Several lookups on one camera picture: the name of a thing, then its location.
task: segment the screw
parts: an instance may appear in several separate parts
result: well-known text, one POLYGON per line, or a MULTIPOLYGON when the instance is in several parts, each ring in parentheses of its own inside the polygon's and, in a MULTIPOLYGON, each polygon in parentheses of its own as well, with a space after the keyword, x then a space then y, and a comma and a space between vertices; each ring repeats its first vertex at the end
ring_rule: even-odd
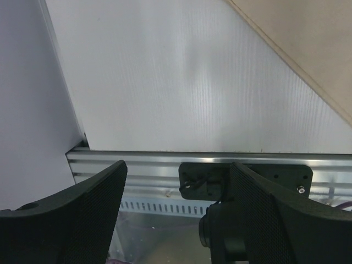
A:
POLYGON ((304 189, 304 186, 298 186, 297 187, 297 191, 300 193, 300 194, 304 194, 304 192, 306 191, 305 189, 304 189))

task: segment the black bracket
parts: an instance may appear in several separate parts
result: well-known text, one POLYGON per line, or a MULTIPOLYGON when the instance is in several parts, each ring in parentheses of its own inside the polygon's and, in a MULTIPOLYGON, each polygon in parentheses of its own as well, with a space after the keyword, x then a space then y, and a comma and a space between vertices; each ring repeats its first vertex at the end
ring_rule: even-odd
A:
MULTIPOLYGON (((306 165, 246 164, 252 171, 308 197, 313 171, 306 165)), ((219 201, 226 189, 230 163, 182 163, 180 192, 184 199, 219 201)))

